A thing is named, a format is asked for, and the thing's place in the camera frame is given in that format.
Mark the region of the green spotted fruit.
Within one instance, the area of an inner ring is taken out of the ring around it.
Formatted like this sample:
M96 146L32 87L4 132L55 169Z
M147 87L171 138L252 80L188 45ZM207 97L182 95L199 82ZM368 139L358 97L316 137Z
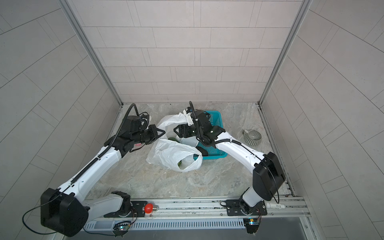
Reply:
M174 141L174 142L177 142L178 143L178 140L176 138L168 138L168 140L170 141Z

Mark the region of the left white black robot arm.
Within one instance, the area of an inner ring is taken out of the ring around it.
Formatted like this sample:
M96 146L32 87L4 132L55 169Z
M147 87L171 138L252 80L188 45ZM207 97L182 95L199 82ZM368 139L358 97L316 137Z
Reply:
M134 210L127 193L114 191L93 201L85 198L115 163L136 150L137 144L150 145L166 133L149 125L148 119L145 115L124 118L117 133L85 167L57 189L47 189L41 196L41 225L73 237L86 223L98 217L132 215Z

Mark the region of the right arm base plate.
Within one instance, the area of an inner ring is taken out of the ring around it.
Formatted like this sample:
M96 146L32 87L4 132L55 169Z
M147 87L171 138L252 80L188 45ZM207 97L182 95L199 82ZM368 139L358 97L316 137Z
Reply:
M264 201L250 207L244 200L225 200L221 205L227 210L228 216L266 216L268 214Z

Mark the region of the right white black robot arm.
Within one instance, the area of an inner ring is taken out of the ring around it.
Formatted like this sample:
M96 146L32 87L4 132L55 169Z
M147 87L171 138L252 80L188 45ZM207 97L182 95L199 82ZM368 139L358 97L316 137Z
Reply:
M274 199L277 204L280 198L275 197L286 177L278 157L269 152L258 152L232 137L224 128L213 126L208 114L196 110L192 102L186 108L187 124L178 125L174 132L178 137L196 137L205 147L213 147L227 153L243 164L253 175L252 186L239 198L237 208L243 214L251 215L257 210L257 204Z

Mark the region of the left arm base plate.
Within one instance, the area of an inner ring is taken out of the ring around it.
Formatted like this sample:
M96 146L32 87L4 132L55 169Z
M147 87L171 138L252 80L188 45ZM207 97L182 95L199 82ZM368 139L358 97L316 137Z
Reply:
M103 215L104 218L135 218L145 216L145 206L147 201L130 201L123 203L120 209L116 212L111 212Z

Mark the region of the white plastic bag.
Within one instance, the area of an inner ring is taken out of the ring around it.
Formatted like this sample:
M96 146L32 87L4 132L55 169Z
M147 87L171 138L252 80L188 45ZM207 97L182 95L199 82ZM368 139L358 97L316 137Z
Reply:
M146 158L149 164L181 173L195 171L201 167L203 156L196 149L198 140L195 137L179 138L174 133L174 128L178 125L192 125L190 115L183 111L177 115L165 116L160 120L157 128L166 133L153 143ZM176 138L178 143L168 138Z

